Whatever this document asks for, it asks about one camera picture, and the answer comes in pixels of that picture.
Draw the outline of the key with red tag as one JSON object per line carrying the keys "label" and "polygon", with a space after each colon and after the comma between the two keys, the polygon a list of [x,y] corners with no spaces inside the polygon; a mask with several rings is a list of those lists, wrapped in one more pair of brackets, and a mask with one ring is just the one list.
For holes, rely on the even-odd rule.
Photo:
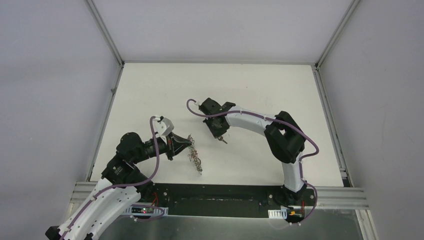
{"label": "key with red tag", "polygon": [[219,140],[219,141],[221,141],[221,142],[223,142],[223,143],[225,143],[225,144],[228,144],[228,142],[225,141],[225,139],[224,139],[224,137],[222,135],[221,136],[218,136],[216,139]]}

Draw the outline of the metal disc keyring holder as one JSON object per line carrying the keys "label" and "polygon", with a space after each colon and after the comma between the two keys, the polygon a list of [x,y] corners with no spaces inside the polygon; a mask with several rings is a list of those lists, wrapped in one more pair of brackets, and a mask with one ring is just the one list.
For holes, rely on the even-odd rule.
{"label": "metal disc keyring holder", "polygon": [[197,151],[196,146],[195,146],[195,140],[194,140],[194,138],[192,137],[191,134],[188,136],[187,139],[190,141],[190,146],[188,147],[188,149],[189,149],[189,154],[188,154],[189,160],[191,162],[193,162],[195,170],[200,175],[202,175],[203,174],[202,161],[199,158],[199,154],[198,154],[198,151]]}

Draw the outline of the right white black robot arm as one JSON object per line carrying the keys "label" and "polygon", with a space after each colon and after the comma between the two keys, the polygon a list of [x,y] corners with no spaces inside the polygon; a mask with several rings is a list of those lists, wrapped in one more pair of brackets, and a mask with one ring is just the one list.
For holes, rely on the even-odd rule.
{"label": "right white black robot arm", "polygon": [[203,121],[214,138],[223,141],[223,135],[231,128],[241,128],[266,138],[272,155],[281,162],[284,184],[284,200],[296,205],[304,198],[306,184],[301,179],[299,158],[305,149],[305,137],[288,112],[269,117],[246,110],[232,102],[220,105],[207,98],[198,109],[206,115]]}

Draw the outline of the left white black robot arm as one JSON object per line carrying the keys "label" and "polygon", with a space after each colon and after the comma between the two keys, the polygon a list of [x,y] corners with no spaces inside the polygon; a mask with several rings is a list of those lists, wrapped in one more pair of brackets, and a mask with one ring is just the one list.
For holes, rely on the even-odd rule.
{"label": "left white black robot arm", "polygon": [[169,160],[192,146],[184,137],[170,133],[164,139],[142,141],[135,132],[124,134],[89,196],[77,211],[59,226],[45,232],[49,240],[97,240],[125,210],[153,195],[153,181],[137,163],[165,154]]}

